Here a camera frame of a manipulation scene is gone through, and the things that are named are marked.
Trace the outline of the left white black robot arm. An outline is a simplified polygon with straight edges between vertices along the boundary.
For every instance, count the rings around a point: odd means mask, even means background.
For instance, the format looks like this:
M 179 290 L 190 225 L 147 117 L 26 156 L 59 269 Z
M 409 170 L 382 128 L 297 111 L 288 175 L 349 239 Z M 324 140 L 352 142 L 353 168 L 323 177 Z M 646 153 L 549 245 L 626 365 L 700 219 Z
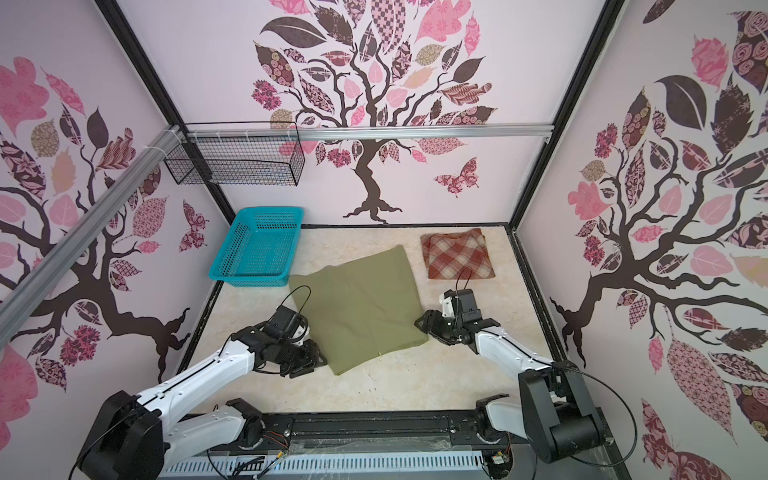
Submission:
M 220 445 L 251 449 L 264 436 L 263 414 L 243 399 L 192 410 L 228 384 L 272 362 L 296 378 L 326 365 L 311 339 L 279 340 L 257 326 L 230 335 L 212 355 L 154 387 L 119 391 L 102 404 L 73 467 L 90 479 L 155 479 L 167 467 Z

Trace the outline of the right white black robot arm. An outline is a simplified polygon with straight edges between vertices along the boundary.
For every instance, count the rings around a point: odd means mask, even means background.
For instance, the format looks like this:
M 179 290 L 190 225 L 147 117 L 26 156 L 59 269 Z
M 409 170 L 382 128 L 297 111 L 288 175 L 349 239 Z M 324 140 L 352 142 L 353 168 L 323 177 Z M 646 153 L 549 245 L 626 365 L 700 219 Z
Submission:
M 553 463 L 605 443 L 582 373 L 569 363 L 521 345 L 493 319 L 460 322 L 428 310 L 414 325 L 445 345 L 470 347 L 517 380 L 518 401 L 500 396 L 481 410 L 492 429 L 527 440 L 539 460 Z

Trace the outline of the olive and white skirt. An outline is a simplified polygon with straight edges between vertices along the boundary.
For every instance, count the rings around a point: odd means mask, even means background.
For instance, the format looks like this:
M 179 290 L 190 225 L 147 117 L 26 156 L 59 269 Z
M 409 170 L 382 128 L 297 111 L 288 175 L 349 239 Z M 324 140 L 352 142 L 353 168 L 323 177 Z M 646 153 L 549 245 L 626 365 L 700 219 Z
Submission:
M 427 342 L 427 334 L 415 326 L 425 309 L 401 245 L 293 275 L 289 286 L 308 319 L 310 338 L 336 376 Z

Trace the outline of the red plaid skirt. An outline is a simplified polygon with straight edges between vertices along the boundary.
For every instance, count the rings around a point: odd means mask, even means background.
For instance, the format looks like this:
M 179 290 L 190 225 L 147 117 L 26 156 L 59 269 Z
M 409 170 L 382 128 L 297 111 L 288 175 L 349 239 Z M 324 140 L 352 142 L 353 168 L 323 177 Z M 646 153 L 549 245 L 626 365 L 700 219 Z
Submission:
M 484 280 L 496 276 L 487 241 L 480 228 L 420 237 L 430 280 Z

